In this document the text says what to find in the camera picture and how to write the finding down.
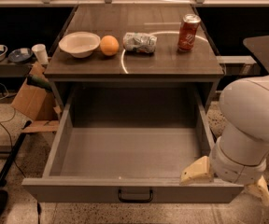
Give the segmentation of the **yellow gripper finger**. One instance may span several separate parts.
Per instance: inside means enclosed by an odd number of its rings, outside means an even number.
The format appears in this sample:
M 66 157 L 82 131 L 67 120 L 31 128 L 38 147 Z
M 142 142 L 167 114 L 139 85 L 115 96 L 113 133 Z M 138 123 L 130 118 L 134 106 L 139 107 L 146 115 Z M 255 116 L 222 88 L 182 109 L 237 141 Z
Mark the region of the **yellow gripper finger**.
M 212 182 L 213 179 L 214 172 L 210 165 L 210 159 L 207 156 L 203 156 L 182 171 L 180 184 L 207 183 Z
M 252 184 L 245 185 L 247 193 L 259 198 L 264 206 L 269 206 L 269 190 L 263 176 Z

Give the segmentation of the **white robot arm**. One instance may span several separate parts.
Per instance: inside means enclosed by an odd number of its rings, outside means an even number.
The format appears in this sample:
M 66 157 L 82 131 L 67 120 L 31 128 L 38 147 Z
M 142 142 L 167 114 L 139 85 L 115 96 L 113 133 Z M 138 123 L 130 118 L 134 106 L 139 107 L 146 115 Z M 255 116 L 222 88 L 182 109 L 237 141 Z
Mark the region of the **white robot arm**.
M 269 154 L 269 75 L 238 79 L 224 88 L 219 109 L 228 120 L 221 137 L 203 156 L 182 171 L 180 183 L 220 179 L 242 185 L 269 205 L 263 177 Z

